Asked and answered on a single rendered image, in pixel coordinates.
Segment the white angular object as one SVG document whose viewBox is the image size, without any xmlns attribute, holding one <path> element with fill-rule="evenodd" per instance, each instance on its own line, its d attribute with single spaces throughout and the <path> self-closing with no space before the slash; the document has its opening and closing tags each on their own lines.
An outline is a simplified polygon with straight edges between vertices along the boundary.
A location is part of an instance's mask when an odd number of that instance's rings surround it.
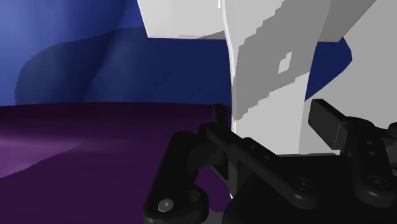
<svg viewBox="0 0 397 224">
<path fill-rule="evenodd" d="M 311 99 L 397 122 L 397 0 L 137 0 L 149 38 L 223 38 L 232 130 L 276 154 L 323 153 Z"/>
</svg>

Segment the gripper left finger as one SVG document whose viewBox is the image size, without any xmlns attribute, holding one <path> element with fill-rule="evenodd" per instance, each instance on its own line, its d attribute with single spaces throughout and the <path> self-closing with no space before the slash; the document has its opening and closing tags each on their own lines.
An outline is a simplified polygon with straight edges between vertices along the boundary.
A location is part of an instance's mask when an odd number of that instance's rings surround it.
<svg viewBox="0 0 397 224">
<path fill-rule="evenodd" d="M 194 181 L 199 169 L 233 165 L 248 169 L 298 209 L 311 210 L 320 202 L 309 177 L 295 176 L 279 156 L 250 137 L 241 138 L 225 123 L 225 107 L 215 104 L 213 122 L 198 132 L 173 133 L 143 206 L 145 224 L 202 224 L 209 216 L 206 192 Z"/>
</svg>

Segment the blue and purple sofa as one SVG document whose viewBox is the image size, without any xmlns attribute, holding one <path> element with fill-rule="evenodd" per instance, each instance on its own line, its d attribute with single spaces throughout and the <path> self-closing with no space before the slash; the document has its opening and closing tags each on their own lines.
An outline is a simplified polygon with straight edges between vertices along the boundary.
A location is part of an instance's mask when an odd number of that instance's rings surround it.
<svg viewBox="0 0 397 224">
<path fill-rule="evenodd" d="M 0 224 L 143 224 L 169 137 L 217 102 L 223 38 L 149 38 L 137 0 L 0 0 Z"/>
</svg>

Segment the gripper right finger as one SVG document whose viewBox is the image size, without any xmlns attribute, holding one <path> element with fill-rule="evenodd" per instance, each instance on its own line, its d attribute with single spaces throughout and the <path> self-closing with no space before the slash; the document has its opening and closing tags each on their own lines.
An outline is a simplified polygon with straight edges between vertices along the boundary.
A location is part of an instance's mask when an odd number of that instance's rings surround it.
<svg viewBox="0 0 397 224">
<path fill-rule="evenodd" d="M 397 122 L 388 129 L 363 118 L 345 116 L 324 99 L 311 100 L 309 126 L 341 156 L 351 159 L 352 189 L 364 203 L 389 208 L 397 203 Z"/>
</svg>

